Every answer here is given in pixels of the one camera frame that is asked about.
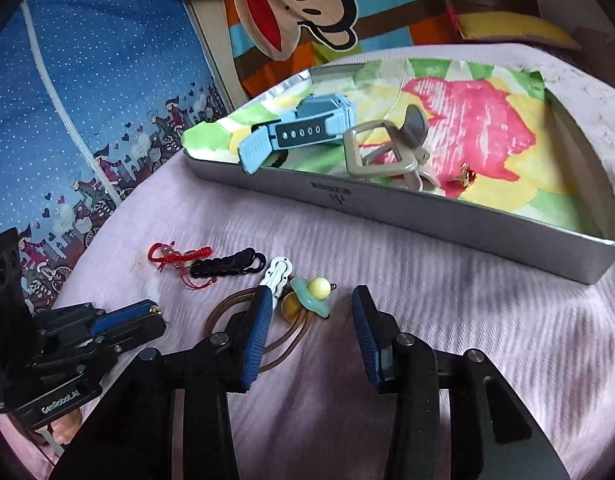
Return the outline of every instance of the red string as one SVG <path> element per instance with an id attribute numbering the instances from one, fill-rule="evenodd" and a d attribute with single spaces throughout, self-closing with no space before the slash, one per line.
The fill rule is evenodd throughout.
<path id="1" fill-rule="evenodd" d="M 156 250 L 162 249 L 163 247 L 169 248 L 168 253 L 164 254 L 163 256 L 159 256 L 159 257 L 155 256 L 154 253 L 156 252 Z M 189 251 L 185 254 L 181 254 L 178 251 L 172 251 L 172 248 L 174 248 L 174 242 L 171 242 L 169 245 L 156 243 L 152 245 L 152 247 L 150 247 L 150 250 L 148 251 L 148 259 L 151 262 L 160 264 L 158 266 L 159 272 L 163 270 L 167 264 L 174 264 L 174 266 L 179 271 L 179 275 L 181 276 L 182 282 L 184 282 L 185 286 L 187 286 L 188 288 L 191 288 L 192 290 L 201 290 L 201 288 L 210 286 L 212 283 L 215 283 L 217 281 L 216 277 L 214 277 L 214 278 L 210 278 L 209 280 L 207 280 L 207 282 L 203 283 L 203 285 L 195 285 L 194 283 L 192 283 L 192 281 L 190 280 L 190 277 L 187 275 L 186 273 L 187 267 L 185 267 L 183 264 L 184 262 L 190 262 L 191 260 L 198 260 L 199 258 L 207 258 L 208 256 L 212 254 L 211 247 L 202 247 L 201 249 L 197 249 L 195 251 Z"/>

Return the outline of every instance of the paul frank monkey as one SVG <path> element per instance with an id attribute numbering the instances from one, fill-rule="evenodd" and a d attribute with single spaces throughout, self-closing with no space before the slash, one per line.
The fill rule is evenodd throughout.
<path id="1" fill-rule="evenodd" d="M 235 0 L 248 36 L 268 57 L 288 59 L 306 27 L 320 43 L 344 52 L 357 44 L 355 0 Z"/>

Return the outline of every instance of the screw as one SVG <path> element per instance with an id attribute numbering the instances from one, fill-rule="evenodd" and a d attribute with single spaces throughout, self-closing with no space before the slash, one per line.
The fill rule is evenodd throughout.
<path id="1" fill-rule="evenodd" d="M 152 361 L 158 355 L 158 350 L 156 348 L 143 348 L 139 352 L 139 359 L 144 362 Z"/>
<path id="2" fill-rule="evenodd" d="M 228 341 L 230 341 L 230 338 L 225 332 L 217 332 L 216 334 L 212 334 L 210 336 L 210 343 L 214 346 L 223 346 Z"/>
<path id="3" fill-rule="evenodd" d="M 485 361 L 485 354 L 480 350 L 468 350 L 467 358 L 475 363 L 482 363 Z"/>
<path id="4" fill-rule="evenodd" d="M 396 336 L 396 342 L 401 346 L 412 346 L 416 342 L 416 338 L 408 332 L 401 332 Z"/>

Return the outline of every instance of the cartoon print fabric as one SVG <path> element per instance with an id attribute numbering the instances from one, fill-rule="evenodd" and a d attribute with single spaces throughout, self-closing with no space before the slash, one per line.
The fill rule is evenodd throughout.
<path id="1" fill-rule="evenodd" d="M 25 295 L 47 308 L 117 204 L 187 128 L 226 110 L 179 0 L 28 5 L 50 78 L 115 194 L 59 119 L 17 11 L 0 37 L 0 232 L 24 234 Z"/>
<path id="2" fill-rule="evenodd" d="M 226 0 L 232 51 L 255 96 L 342 56 L 460 40 L 449 0 Z"/>

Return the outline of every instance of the blue polka dot fabric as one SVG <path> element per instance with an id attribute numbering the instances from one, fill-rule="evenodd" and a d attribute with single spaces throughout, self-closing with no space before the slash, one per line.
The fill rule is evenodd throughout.
<path id="1" fill-rule="evenodd" d="M 59 117 L 18 10 L 0 37 L 0 232 L 25 232 L 27 300 L 47 308 L 116 203 L 181 148 L 182 131 L 226 110 L 180 0 L 27 3 L 44 65 L 92 155 Z"/>

